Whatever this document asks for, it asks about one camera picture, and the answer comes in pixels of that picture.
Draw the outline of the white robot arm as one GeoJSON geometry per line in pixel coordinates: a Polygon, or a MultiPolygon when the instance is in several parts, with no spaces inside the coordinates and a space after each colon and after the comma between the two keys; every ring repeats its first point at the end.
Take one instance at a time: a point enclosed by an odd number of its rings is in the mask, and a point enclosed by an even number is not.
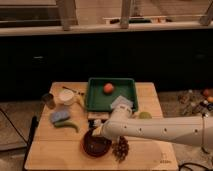
{"type": "Polygon", "coordinates": [[[109,140],[121,136],[139,137],[213,149],[213,117],[134,119],[131,115],[128,105],[117,105],[110,118],[92,135],[109,140]]]}

